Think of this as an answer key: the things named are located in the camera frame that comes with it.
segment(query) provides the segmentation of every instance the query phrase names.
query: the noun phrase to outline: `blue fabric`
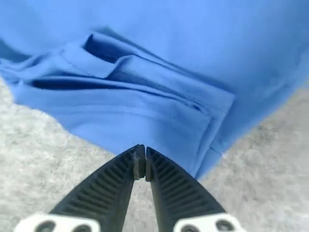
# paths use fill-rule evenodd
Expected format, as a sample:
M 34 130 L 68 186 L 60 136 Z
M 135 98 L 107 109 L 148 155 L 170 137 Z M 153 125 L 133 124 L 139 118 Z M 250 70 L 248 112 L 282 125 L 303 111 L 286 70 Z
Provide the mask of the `blue fabric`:
M 16 103 L 115 153 L 151 146 L 196 178 L 309 73 L 307 0 L 0 9 L 0 73 Z

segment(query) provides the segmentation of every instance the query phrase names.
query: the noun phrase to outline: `stitching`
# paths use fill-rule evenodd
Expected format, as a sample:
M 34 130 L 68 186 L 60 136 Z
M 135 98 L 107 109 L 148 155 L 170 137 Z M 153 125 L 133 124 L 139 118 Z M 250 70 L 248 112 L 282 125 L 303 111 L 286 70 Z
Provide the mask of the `stitching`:
M 84 74 L 86 74 L 86 75 L 88 75 L 88 76 L 95 77 L 93 74 L 91 74 L 91 73 L 85 71 L 84 69 L 81 69 L 80 67 L 78 67 L 78 66 L 76 66 L 75 64 L 73 64 L 72 62 L 70 62 L 68 59 L 66 59 L 66 58 L 64 57 L 63 53 L 64 53 L 64 50 L 62 50 L 62 51 L 59 53 L 59 55 L 60 55 L 68 64 L 70 64 L 72 67 L 76 68 L 78 71 L 80 71 L 80 72 L 82 72 L 82 73 L 84 73 Z
M 108 113 L 108 114 L 117 114 L 117 115 L 132 115 L 132 116 L 140 116 L 140 117 L 144 117 L 144 118 L 147 118 L 147 119 L 151 119 L 153 121 L 158 121 L 158 122 L 161 122 L 161 123 L 164 123 L 164 124 L 167 124 L 171 127 L 173 127 L 177 132 L 181 132 L 181 130 L 179 130 L 179 127 L 178 126 L 174 126 L 173 123 L 170 124 L 168 123 L 166 120 L 163 120 L 163 119 L 160 119 L 160 118 L 155 118 L 155 117 L 151 117 L 151 116 L 146 116 L 146 115 L 142 115 L 142 114 L 138 114 L 138 113 L 132 113 L 132 112 L 126 112 L 126 111 L 113 111 L 113 110 L 109 110 L 109 111 L 106 111 L 106 110 L 96 110 L 94 112 L 105 112 L 105 113 Z M 84 113 L 84 111 L 71 111 L 71 112 L 62 112 L 61 114 L 72 114 L 72 113 Z M 192 129 L 192 127 L 190 127 L 190 125 L 185 125 L 185 124 L 182 124 L 183 126 L 186 126 L 187 128 L 189 129 Z
M 66 58 L 63 56 L 63 52 L 64 52 L 64 51 L 62 50 L 61 53 L 59 53 L 59 54 L 60 54 L 60 56 L 61 56 L 67 63 L 69 63 L 72 67 L 76 68 L 76 69 L 79 70 L 80 72 L 83 72 L 84 74 L 87 74 L 87 75 L 89 75 L 90 77 L 94 77 L 94 78 L 95 78 L 95 76 L 94 76 L 93 74 L 91 74 L 91 73 L 85 71 L 84 69 L 81 69 L 80 67 L 76 66 L 75 64 L 73 64 L 72 62 L 70 62 L 68 59 L 66 59 Z M 117 59 L 116 57 L 111 56 L 111 55 L 104 55 L 104 54 L 101 54 L 101 53 L 98 53 L 98 54 L 99 54 L 99 55 L 102 55 L 102 56 L 107 56 L 107 57 L 111 57 L 111 58 Z M 114 70 L 114 73 L 115 73 L 115 74 L 116 74 L 116 73 L 120 73 L 120 74 L 124 74 L 124 75 L 129 75 L 129 76 L 131 76 L 131 77 L 134 77 L 134 78 L 137 78 L 137 79 L 141 80 L 142 82 L 151 82 L 151 81 L 145 80 L 144 78 L 140 77 L 139 75 L 136 75 L 135 73 L 120 71 L 120 70 L 117 70 L 116 68 L 115 68 L 115 70 Z M 206 106 L 206 107 L 207 107 L 207 106 L 210 106 L 210 107 L 213 107 L 213 108 L 217 109 L 217 110 L 220 111 L 220 112 L 225 112 L 225 111 L 226 111 L 225 109 L 219 108 L 219 107 L 216 106 L 216 105 L 202 102 L 201 100 L 196 99 L 196 98 L 194 98 L 193 96 L 188 95 L 188 94 L 186 94 L 186 93 L 178 92 L 178 91 L 176 91 L 176 90 L 170 89 L 170 88 L 168 88 L 168 87 L 166 87 L 166 86 L 163 86 L 163 85 L 158 84 L 158 83 L 155 83 L 155 82 L 151 82 L 151 83 L 152 83 L 157 89 L 159 89 L 159 90 L 161 90 L 161 91 L 163 91 L 163 92 L 166 92 L 166 90 L 169 90 L 170 92 L 176 93 L 179 97 L 185 96 L 187 99 L 189 99 L 189 100 L 191 100 L 191 101 L 193 101 L 193 102 L 195 102 L 195 103 L 199 103 L 199 104 L 202 105 L 202 106 Z

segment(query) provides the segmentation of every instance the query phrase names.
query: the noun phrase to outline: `screw hole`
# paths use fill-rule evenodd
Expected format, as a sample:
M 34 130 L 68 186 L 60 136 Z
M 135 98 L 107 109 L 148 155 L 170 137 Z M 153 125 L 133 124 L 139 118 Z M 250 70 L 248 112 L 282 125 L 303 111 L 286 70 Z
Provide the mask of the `screw hole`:
M 216 226 L 219 231 L 233 231 L 234 227 L 233 225 L 225 220 L 220 220 L 216 223 Z
M 73 232 L 91 232 L 91 228 L 87 225 L 81 225 L 76 227 Z
M 181 232 L 199 232 L 199 229 L 193 225 L 185 225 Z
M 55 226 L 53 221 L 45 221 L 36 228 L 35 232 L 53 232 Z

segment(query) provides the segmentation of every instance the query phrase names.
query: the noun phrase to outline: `gray carpet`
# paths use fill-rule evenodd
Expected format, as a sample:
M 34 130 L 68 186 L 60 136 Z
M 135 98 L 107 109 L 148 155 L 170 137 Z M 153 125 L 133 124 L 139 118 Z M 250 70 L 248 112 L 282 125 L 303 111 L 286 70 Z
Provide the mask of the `gray carpet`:
M 0 232 L 48 212 L 112 154 L 12 104 L 0 82 Z M 241 139 L 203 186 L 249 232 L 309 231 L 309 91 Z M 125 232 L 157 231 L 150 186 L 135 185 Z

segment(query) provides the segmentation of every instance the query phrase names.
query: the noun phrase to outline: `blue shirt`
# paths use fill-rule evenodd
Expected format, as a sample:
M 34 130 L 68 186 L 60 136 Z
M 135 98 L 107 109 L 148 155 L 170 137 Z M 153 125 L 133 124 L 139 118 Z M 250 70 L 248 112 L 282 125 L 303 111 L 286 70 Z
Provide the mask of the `blue shirt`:
M 201 177 L 309 73 L 307 0 L 0 2 L 15 102 Z

